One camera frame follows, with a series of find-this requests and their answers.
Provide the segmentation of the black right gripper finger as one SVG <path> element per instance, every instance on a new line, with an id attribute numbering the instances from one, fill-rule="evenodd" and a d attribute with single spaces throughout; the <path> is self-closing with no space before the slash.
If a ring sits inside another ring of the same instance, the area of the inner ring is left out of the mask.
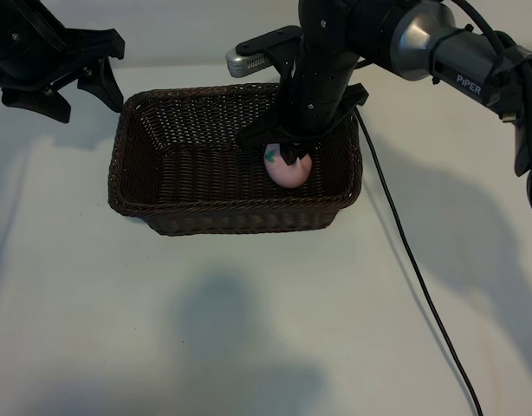
<path id="1" fill-rule="evenodd" d="M 284 162 L 291 166 L 298 159 L 303 159 L 309 153 L 309 145 L 307 144 L 281 144 L 280 154 Z"/>

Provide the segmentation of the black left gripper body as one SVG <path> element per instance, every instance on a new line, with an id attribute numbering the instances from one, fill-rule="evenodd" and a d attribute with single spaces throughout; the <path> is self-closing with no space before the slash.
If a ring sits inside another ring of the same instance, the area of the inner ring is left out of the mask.
<path id="1" fill-rule="evenodd" d="M 0 1 L 0 88 L 41 90 L 124 52 L 114 29 L 69 29 L 39 1 Z"/>

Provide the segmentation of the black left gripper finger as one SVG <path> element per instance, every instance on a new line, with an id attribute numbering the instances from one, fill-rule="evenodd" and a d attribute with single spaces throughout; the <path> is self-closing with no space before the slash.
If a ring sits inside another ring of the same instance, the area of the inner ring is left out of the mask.
<path id="1" fill-rule="evenodd" d="M 101 100 L 115 113 L 120 113 L 124 97 L 114 78 L 108 57 L 98 58 L 82 68 L 77 87 Z"/>
<path id="2" fill-rule="evenodd" d="M 3 88 L 2 103 L 6 107 L 29 110 L 64 124 L 70 121 L 71 106 L 60 94 Z"/>

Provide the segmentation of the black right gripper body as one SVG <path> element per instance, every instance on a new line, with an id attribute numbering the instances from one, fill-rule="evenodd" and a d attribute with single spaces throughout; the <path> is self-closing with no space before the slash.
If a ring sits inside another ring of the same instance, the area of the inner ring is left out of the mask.
<path id="1" fill-rule="evenodd" d="M 281 79 L 270 108 L 237 133 L 244 151 L 279 144 L 284 152 L 306 152 L 367 98 L 363 87 L 348 85 L 359 60 L 352 51 L 327 53 L 299 38 L 257 51 Z"/>

